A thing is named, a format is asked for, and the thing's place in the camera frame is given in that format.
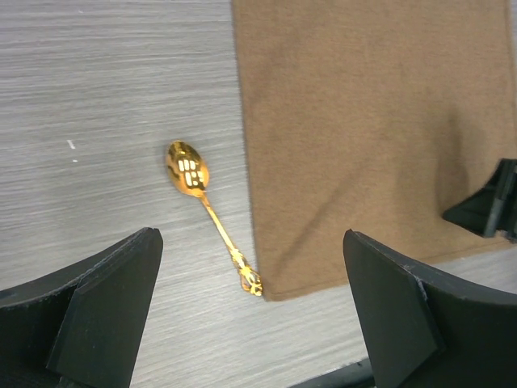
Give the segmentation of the brown cloth napkin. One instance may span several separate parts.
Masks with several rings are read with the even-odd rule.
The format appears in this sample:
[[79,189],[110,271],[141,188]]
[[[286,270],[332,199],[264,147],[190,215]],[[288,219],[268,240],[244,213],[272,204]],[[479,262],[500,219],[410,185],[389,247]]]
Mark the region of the brown cloth napkin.
[[441,215],[516,156],[510,2],[232,8],[267,300],[344,284],[347,230],[428,264],[506,247]]

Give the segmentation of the gold spoon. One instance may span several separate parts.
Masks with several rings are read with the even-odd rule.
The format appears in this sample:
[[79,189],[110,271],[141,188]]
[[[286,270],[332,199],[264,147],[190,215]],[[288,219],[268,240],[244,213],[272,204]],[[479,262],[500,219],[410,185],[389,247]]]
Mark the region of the gold spoon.
[[207,163],[191,145],[177,140],[168,147],[166,167],[174,186],[181,193],[199,199],[206,209],[226,245],[233,266],[239,275],[242,289],[251,295],[261,297],[263,283],[260,275],[250,266],[246,257],[233,243],[208,200],[207,187],[210,175]]

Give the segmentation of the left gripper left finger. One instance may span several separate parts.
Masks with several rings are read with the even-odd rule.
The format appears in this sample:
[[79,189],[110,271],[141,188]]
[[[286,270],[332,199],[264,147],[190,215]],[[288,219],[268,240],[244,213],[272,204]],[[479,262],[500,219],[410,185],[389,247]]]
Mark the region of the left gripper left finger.
[[3,387],[128,387],[162,260],[143,228],[46,276],[1,291]]

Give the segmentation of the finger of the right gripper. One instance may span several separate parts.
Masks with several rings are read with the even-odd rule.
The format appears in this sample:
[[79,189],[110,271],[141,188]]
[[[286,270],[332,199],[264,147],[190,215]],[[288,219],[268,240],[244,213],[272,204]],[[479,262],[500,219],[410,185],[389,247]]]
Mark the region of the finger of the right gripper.
[[477,192],[445,210],[445,221],[483,238],[497,232],[516,242],[516,160],[501,158],[487,183]]

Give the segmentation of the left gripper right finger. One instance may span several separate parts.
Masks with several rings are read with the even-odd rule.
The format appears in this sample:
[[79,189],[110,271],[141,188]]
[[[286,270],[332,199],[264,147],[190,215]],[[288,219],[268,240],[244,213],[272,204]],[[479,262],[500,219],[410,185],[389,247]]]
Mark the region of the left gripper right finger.
[[379,387],[514,387],[516,296],[348,230],[343,256]]

